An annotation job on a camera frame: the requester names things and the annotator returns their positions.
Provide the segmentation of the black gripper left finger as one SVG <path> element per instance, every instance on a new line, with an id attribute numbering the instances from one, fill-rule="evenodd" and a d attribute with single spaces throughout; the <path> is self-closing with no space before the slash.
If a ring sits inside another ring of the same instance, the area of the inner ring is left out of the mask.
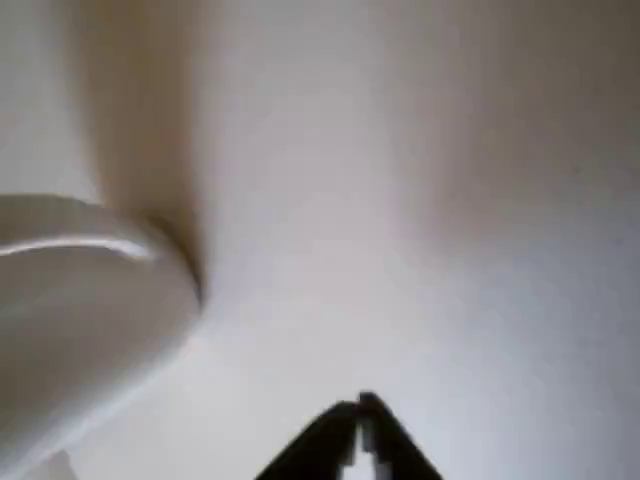
<path id="1" fill-rule="evenodd" d="M 339 401 L 311 421 L 256 480 L 340 479 L 352 463 L 358 407 Z"/>

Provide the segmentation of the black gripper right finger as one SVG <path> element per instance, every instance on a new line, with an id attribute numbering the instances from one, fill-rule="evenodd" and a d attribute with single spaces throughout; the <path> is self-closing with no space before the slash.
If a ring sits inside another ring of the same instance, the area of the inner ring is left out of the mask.
<path id="1" fill-rule="evenodd" d="M 375 479 L 443 479 L 380 396 L 360 393 L 358 410 L 363 447 L 373 457 Z"/>

